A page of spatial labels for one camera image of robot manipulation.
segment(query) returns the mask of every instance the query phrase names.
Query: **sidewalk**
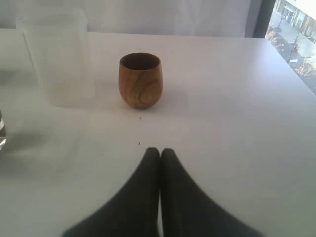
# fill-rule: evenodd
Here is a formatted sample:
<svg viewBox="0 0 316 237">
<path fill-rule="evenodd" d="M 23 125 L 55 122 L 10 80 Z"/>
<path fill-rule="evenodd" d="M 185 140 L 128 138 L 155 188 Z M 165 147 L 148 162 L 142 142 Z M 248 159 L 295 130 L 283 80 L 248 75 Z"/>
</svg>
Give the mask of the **sidewalk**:
<svg viewBox="0 0 316 237">
<path fill-rule="evenodd" d="M 270 20 L 273 27 L 277 27 L 280 20 L 281 16 L 274 11 Z M 282 36 L 282 38 L 284 38 L 288 43 L 293 43 L 297 35 L 299 35 L 298 39 L 300 40 L 297 41 L 297 43 L 299 44 L 300 49 L 298 53 L 302 57 L 312 57 L 309 62 L 313 65 L 314 68 L 316 68 L 316 45 L 313 44 L 309 39 L 305 38 L 305 36 L 302 35 L 297 30 L 297 28 L 290 26 L 285 19 L 282 20 L 280 28 L 281 31 L 278 32 L 278 34 Z"/>
</svg>

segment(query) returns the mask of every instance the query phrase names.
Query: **wood grain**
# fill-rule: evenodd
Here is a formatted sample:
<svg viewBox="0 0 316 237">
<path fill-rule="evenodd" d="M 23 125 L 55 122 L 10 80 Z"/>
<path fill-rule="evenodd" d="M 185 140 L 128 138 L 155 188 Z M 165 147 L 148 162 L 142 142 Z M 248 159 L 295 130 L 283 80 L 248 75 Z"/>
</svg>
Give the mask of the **wood grain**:
<svg viewBox="0 0 316 237">
<path fill-rule="evenodd" d="M 162 95 L 163 79 L 160 59 L 148 53 L 132 53 L 119 63 L 119 91 L 133 108 L 146 109 Z"/>
</svg>

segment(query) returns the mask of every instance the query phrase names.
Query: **white table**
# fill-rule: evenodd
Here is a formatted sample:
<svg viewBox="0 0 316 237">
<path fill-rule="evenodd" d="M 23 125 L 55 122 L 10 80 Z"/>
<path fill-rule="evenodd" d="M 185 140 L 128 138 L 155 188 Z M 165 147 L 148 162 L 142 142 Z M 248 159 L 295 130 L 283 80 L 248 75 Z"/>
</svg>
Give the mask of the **white table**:
<svg viewBox="0 0 316 237">
<path fill-rule="evenodd" d="M 95 104 L 65 109 L 44 100 L 21 35 L 0 30 L 1 236 L 59 236 L 151 146 L 174 148 L 216 202 L 267 236 L 315 236 L 316 98 L 265 39 L 89 36 Z M 162 99 L 144 111 L 118 91 L 119 59 L 135 51 L 163 66 Z"/>
</svg>

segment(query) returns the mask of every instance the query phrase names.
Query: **building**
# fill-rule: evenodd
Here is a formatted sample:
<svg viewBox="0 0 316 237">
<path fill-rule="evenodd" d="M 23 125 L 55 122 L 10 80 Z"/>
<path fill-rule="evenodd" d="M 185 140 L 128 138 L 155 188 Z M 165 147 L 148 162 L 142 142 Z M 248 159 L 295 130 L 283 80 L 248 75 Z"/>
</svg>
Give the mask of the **building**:
<svg viewBox="0 0 316 237">
<path fill-rule="evenodd" d="M 316 43 L 315 0 L 276 0 L 275 10 L 291 26 Z"/>
</svg>

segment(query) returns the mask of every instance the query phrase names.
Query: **glass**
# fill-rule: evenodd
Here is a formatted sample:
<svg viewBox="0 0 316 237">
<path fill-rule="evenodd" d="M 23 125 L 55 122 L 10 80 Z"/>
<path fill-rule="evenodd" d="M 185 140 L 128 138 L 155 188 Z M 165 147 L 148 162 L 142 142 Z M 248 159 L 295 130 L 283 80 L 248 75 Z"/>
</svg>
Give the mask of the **glass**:
<svg viewBox="0 0 316 237">
<path fill-rule="evenodd" d="M 316 11 L 312 0 L 276 0 L 266 39 L 316 95 Z"/>
<path fill-rule="evenodd" d="M 83 11 L 32 7 L 17 18 L 16 27 L 23 33 L 39 83 L 51 104 L 71 106 L 93 96 Z"/>
<path fill-rule="evenodd" d="M 0 111 L 0 151 L 4 147 L 5 143 L 6 143 L 5 126 L 4 126 L 2 114 Z"/>
</svg>

